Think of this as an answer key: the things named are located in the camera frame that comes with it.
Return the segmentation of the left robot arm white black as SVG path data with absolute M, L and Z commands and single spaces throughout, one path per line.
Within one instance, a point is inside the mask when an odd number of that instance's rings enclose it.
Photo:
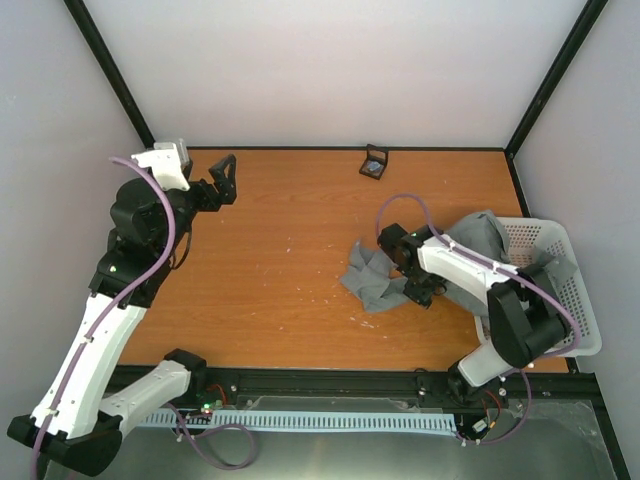
M 136 172 L 116 193 L 107 251 L 89 284 L 78 332 L 47 393 L 34 410 L 13 418 L 9 438 L 31 448 L 30 476 L 40 460 L 94 477 L 117 455 L 126 436 L 150 414 L 182 398 L 201 400 L 208 390 L 206 361 L 174 349 L 142 378 L 108 396 L 121 353 L 152 306 L 182 241 L 192 238 L 197 214 L 217 212 L 237 198 L 237 159 L 229 154 L 210 167 L 210 181 L 189 178 L 192 161 L 178 161 L 164 175 L 159 161 L 115 158 Z

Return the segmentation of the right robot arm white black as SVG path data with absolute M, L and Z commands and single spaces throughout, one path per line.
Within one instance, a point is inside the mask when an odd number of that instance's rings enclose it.
M 391 224 L 377 243 L 406 278 L 405 295 L 414 303 L 428 308 L 434 296 L 455 286 L 486 308 L 490 339 L 448 370 L 449 395 L 460 404 L 577 337 L 579 325 L 561 304 L 543 263 L 504 264 L 428 225 L 409 233 Z

